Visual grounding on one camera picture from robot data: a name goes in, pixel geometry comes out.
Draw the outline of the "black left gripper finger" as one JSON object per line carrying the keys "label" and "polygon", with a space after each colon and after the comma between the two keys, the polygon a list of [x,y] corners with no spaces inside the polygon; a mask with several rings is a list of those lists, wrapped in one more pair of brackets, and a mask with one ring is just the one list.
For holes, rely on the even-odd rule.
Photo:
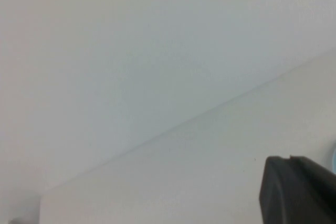
{"label": "black left gripper finger", "polygon": [[335,223],[335,174],[304,156],[269,156],[259,203],[263,223]]}

